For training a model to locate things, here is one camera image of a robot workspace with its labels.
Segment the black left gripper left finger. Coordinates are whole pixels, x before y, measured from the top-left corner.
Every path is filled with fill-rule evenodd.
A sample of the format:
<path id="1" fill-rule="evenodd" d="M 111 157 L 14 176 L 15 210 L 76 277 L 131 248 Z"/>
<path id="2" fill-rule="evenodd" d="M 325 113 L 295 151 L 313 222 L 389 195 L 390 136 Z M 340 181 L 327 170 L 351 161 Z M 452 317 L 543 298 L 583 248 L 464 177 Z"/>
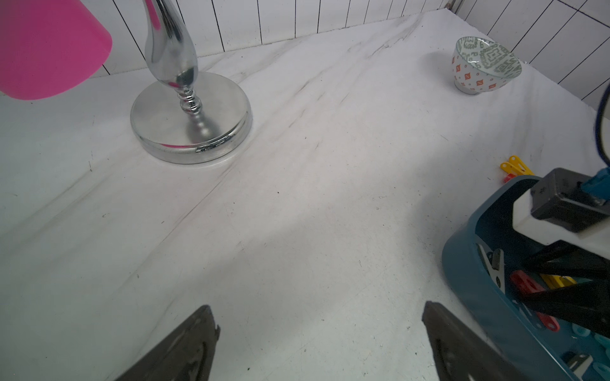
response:
<path id="1" fill-rule="evenodd" d="M 200 306 L 117 380 L 208 380 L 220 332 L 211 308 Z"/>

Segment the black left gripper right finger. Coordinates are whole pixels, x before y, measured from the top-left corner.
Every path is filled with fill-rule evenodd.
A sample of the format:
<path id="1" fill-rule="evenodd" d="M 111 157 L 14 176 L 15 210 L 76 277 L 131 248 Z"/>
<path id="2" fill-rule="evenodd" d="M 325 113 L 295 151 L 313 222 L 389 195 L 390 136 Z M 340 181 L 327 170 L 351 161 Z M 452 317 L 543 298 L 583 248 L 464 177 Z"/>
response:
<path id="1" fill-rule="evenodd" d="M 441 380 L 525 380 L 441 303 L 427 301 L 422 316 Z"/>

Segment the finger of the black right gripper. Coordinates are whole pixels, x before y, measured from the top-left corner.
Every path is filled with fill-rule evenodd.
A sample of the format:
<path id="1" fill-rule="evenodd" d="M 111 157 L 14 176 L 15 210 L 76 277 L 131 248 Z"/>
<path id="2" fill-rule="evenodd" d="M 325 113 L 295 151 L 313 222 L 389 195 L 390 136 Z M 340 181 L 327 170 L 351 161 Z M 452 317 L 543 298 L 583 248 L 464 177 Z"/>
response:
<path id="1" fill-rule="evenodd" d="M 575 323 L 609 338 L 609 282 L 591 281 L 550 291 L 522 294 L 534 311 Z"/>
<path id="2" fill-rule="evenodd" d="M 526 258 L 523 267 L 545 275 L 609 280 L 609 260 L 565 241 L 556 241 Z"/>

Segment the yellow clothespin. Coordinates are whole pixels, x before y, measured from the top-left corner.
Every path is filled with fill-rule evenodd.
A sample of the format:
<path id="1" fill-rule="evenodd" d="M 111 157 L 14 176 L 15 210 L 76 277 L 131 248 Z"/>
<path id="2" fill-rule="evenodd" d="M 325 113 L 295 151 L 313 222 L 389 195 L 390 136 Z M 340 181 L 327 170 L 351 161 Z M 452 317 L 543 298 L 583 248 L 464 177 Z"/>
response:
<path id="1" fill-rule="evenodd" d="M 540 274 L 539 276 L 551 290 L 571 287 L 577 284 L 577 281 L 570 276 L 556 276 L 548 274 Z"/>
<path id="2" fill-rule="evenodd" d="M 500 168 L 509 175 L 514 176 L 533 176 L 533 171 L 522 162 L 518 156 L 511 156 L 509 159 L 500 164 Z"/>

